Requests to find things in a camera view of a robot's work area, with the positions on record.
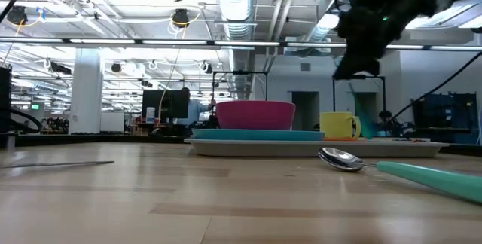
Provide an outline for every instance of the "wooden table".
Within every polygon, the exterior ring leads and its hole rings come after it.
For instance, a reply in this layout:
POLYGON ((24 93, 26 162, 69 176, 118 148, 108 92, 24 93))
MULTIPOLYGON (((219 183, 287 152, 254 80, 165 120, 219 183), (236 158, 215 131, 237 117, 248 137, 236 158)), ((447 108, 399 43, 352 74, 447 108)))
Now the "wooden table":
MULTIPOLYGON (((0 152, 2 243, 482 243, 482 206, 316 158, 208 158, 190 145, 85 143, 0 152)), ((481 174, 482 158, 398 160, 481 174)))

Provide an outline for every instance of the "spoon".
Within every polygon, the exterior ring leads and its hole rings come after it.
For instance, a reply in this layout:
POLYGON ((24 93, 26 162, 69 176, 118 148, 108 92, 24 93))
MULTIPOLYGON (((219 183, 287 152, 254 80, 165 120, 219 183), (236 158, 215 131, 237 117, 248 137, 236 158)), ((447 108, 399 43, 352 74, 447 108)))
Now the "spoon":
POLYGON ((467 200, 482 203, 482 177, 479 176, 389 161, 366 164, 353 154, 336 148, 321 148, 318 155, 328 164, 345 172, 359 172, 365 166, 374 166, 380 172, 386 172, 467 200))

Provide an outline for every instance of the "pink bowl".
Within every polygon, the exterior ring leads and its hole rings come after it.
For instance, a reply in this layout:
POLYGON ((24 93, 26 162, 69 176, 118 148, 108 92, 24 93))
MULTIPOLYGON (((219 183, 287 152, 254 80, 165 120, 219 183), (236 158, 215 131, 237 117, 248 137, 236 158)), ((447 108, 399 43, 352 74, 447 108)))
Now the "pink bowl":
POLYGON ((290 130, 295 105, 288 102, 238 100, 216 105, 225 129, 290 130))

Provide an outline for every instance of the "computer monitor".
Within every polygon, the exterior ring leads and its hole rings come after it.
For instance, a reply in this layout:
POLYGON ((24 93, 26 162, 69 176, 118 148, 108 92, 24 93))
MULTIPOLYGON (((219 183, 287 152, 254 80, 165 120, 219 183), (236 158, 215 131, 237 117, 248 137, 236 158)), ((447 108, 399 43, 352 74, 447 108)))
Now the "computer monitor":
MULTIPOLYGON (((159 115, 159 103, 163 96, 163 90, 142 91, 142 117, 146 116, 147 108, 156 109, 156 117, 159 115)), ((183 119, 188 117, 189 91, 167 90, 161 105, 161 117, 183 119)))

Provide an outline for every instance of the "mug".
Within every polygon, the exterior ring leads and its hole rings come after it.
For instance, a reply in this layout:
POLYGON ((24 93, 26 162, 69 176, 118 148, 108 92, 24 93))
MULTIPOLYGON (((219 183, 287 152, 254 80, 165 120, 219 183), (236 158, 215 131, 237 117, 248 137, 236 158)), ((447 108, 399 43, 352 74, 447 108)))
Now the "mug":
POLYGON ((360 119, 350 112, 322 112, 319 114, 319 130, 325 132, 328 139, 357 139, 360 137, 362 125, 360 119), (353 122, 356 129, 353 135, 353 122))

